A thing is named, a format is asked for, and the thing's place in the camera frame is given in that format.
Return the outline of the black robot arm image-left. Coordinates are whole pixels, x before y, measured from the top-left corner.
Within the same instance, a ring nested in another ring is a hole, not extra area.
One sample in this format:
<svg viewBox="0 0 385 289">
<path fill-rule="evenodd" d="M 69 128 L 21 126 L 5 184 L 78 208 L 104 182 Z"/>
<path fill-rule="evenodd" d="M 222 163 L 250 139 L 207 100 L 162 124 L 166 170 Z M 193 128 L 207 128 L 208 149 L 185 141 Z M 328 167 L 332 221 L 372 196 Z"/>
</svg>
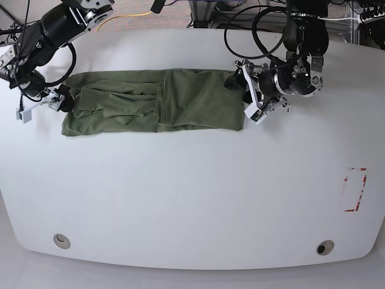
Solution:
<svg viewBox="0 0 385 289">
<path fill-rule="evenodd" d="M 19 37 L 1 56 L 1 79 L 11 89 L 18 88 L 30 101 L 49 101 L 52 109 L 69 112 L 74 106 L 65 80 L 73 72 L 77 60 L 72 42 L 113 14 L 114 1 L 62 1 L 32 25 L 18 29 Z M 72 62 L 58 80 L 48 82 L 37 71 L 59 48 L 68 47 Z"/>
</svg>

